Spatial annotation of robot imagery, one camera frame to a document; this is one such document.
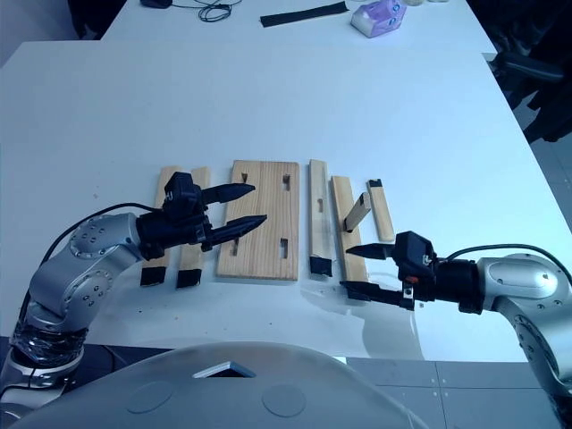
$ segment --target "wire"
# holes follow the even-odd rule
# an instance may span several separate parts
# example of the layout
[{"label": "wire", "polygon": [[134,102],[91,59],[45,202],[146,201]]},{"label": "wire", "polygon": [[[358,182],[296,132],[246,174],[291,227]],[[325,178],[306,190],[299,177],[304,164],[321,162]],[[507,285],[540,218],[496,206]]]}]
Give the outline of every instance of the wire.
[{"label": "wire", "polygon": [[214,0],[212,3],[202,2],[200,0],[193,1],[202,4],[202,6],[187,6],[185,4],[171,4],[171,6],[180,7],[181,9],[197,9],[198,18],[202,22],[218,22],[226,20],[231,16],[232,7],[242,3],[242,0],[238,0],[234,3],[220,3],[221,0]]},{"label": "wire", "polygon": [[476,252],[478,250],[493,250],[496,248],[524,248],[526,250],[533,250],[533,252],[540,253],[545,257],[549,258],[563,273],[566,275],[568,279],[568,283],[572,286],[572,275],[570,275],[570,271],[566,269],[564,264],[562,264],[552,253],[544,250],[543,248],[538,248],[536,246],[531,246],[529,244],[490,244],[488,246],[475,246],[473,248],[462,248],[461,250],[456,251],[455,253],[451,253],[445,259],[450,261],[455,259],[456,257],[460,257],[461,255],[465,255],[466,253]]},{"label": "wire", "polygon": [[[147,210],[148,212],[156,212],[156,211],[160,210],[158,208],[144,206],[143,204],[139,204],[139,203],[121,203],[121,204],[116,204],[114,206],[109,206],[108,208],[104,208],[102,210],[99,210],[98,212],[90,214],[89,216],[86,216],[83,219],[81,219],[80,221],[77,221],[76,223],[74,223],[72,226],[70,226],[68,229],[66,229],[64,232],[62,232],[57,237],[57,239],[54,240],[54,242],[49,247],[49,249],[47,250],[44,257],[42,258],[42,262],[40,262],[40,266],[42,266],[42,264],[44,264],[52,256],[52,254],[54,253],[54,250],[55,250],[55,248],[57,248],[58,244],[60,244],[62,242],[62,240],[68,234],[70,234],[72,231],[75,231],[75,229],[78,226],[80,226],[82,223],[86,222],[88,219],[91,219],[92,217],[104,215],[105,213],[108,213],[108,212],[111,212],[113,210],[117,210],[118,208],[123,208],[123,207],[136,207],[136,208],[141,208],[143,210]],[[26,296],[24,297],[24,301],[21,304],[20,314],[18,315],[18,322],[20,322],[20,323],[23,323],[23,321],[24,321],[24,317],[26,315],[26,309],[28,308],[29,300],[30,300],[29,290],[26,290]]]}]

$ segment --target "wooden piece with black end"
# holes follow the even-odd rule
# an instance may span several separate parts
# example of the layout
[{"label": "wooden piece with black end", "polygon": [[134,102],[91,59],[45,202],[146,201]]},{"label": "wooden piece with black end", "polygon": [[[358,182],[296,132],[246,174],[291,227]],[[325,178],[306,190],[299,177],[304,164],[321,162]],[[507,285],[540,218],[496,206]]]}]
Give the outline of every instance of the wooden piece with black end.
[{"label": "wooden piece with black end", "polygon": [[[208,167],[196,168],[190,172],[193,182],[201,189],[210,186],[210,170]],[[200,283],[203,273],[203,251],[200,244],[181,246],[181,264],[177,276],[177,289],[195,286]]]},{"label": "wooden piece with black end", "polygon": [[356,201],[356,204],[351,208],[348,215],[343,221],[343,229],[347,232],[352,232],[359,223],[371,211],[372,205],[370,202],[369,194],[362,193]]},{"label": "wooden piece with black end", "polygon": [[361,245],[359,227],[356,226],[352,232],[348,232],[344,228],[344,220],[354,205],[349,178],[332,176],[332,193],[336,207],[336,230],[340,238],[340,258],[343,262],[344,280],[367,282],[364,258],[346,253],[349,248]]},{"label": "wooden piece with black end", "polygon": [[332,277],[328,165],[310,160],[310,273]]},{"label": "wooden piece with black end", "polygon": [[387,206],[382,181],[379,179],[376,181],[368,181],[367,189],[369,189],[369,195],[371,197],[375,227],[377,228],[379,241],[394,241],[395,232],[393,231],[390,209]]},{"label": "wooden piece with black end", "polygon": [[[157,192],[155,197],[155,207],[160,208],[163,206],[164,202],[164,186],[167,184],[169,179],[174,172],[180,172],[182,169],[179,166],[171,165],[168,167],[163,167],[161,169],[161,174],[159,175],[159,182],[157,183]],[[141,268],[141,286],[152,286],[155,284],[163,283],[164,276],[167,272],[167,266],[169,266],[169,249],[164,252],[163,257],[158,259],[151,259],[150,261],[145,261]]]}]

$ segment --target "wooden block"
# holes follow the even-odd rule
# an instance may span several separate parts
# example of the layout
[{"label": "wooden block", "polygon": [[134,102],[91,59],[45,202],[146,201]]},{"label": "wooden block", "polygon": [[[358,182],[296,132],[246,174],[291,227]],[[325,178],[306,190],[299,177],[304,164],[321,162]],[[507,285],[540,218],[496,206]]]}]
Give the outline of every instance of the wooden block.
[{"label": "wooden block", "polygon": [[[157,183],[157,192],[155,196],[155,207],[160,208],[164,202],[164,186],[167,184],[171,176],[175,172],[181,172],[182,169],[177,165],[163,167],[159,175],[159,182]],[[163,257],[158,259],[151,259],[150,261],[143,262],[141,269],[141,286],[148,286],[164,282],[164,275],[169,265],[169,249],[164,252]]]},{"label": "wooden block", "polygon": [[352,232],[344,231],[343,227],[344,220],[354,205],[349,178],[332,176],[332,192],[336,206],[336,229],[340,237],[344,279],[353,282],[367,282],[366,261],[364,258],[346,253],[348,248],[361,245],[359,227],[354,228]]},{"label": "wooden block", "polygon": [[380,241],[394,241],[395,232],[391,223],[390,209],[387,207],[385,192],[383,191],[382,181],[368,181],[367,188],[372,200],[372,208],[374,209],[375,227],[377,228],[377,236]]},{"label": "wooden block", "polygon": [[267,215],[244,237],[221,245],[217,274],[255,279],[298,279],[299,166],[296,163],[235,161],[232,182],[256,190],[231,201],[226,222]]},{"label": "wooden block", "polygon": [[369,201],[369,194],[364,192],[359,196],[356,204],[349,210],[346,220],[343,221],[344,229],[347,232],[352,232],[371,210],[372,205]]},{"label": "wooden block", "polygon": [[310,160],[310,272],[332,277],[328,165]]},{"label": "wooden block", "polygon": [[[190,172],[193,182],[201,189],[208,188],[211,182],[211,172],[208,167],[196,168]],[[181,263],[177,277],[177,288],[185,288],[200,283],[203,271],[203,251],[200,244],[185,244],[181,246]]]}]

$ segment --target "purple tissue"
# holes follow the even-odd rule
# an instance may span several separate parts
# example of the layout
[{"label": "purple tissue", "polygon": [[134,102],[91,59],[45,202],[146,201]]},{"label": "purple tissue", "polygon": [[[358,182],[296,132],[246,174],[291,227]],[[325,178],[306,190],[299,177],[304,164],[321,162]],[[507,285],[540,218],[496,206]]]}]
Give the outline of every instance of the purple tissue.
[{"label": "purple tissue", "polygon": [[364,4],[354,12],[351,25],[369,38],[398,29],[407,7],[400,0]]}]

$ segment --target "white table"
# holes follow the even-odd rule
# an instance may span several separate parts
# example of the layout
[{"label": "white table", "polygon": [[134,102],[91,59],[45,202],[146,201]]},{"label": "white table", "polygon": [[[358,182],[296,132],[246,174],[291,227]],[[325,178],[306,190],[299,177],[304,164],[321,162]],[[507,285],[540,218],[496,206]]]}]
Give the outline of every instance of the white table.
[{"label": "white table", "polygon": [[[176,4],[192,4],[176,0]],[[496,50],[466,0],[410,6],[400,29],[368,39],[349,25],[351,14],[362,4],[346,1],[350,12],[308,21],[263,28],[260,16],[296,12],[333,0],[243,0],[232,9],[230,18],[204,23],[196,10],[170,7],[157,10],[139,0],[127,0],[104,40],[186,42],[249,42],[255,44],[320,43],[350,46],[403,46],[419,49],[461,49],[482,54]]]},{"label": "white table", "polygon": [[[200,286],[175,290],[170,273],[166,284],[141,289],[136,266],[117,280],[91,342],[259,340],[334,356],[524,360],[499,315],[427,303],[414,319],[397,307],[351,305],[337,285],[339,263],[332,279],[309,280],[310,158],[351,177],[355,196],[380,177],[395,229],[426,236],[440,255],[525,242],[572,266],[572,236],[479,54],[34,43],[22,45],[1,77],[2,335],[11,334],[54,237],[104,206],[151,203],[158,171],[168,164],[209,165],[218,184],[229,179],[234,159],[299,162],[299,281],[215,278],[213,251]],[[211,219],[220,224],[220,206]],[[363,242],[375,240],[371,217],[361,231]],[[393,263],[367,266],[371,281],[398,285]]]}]

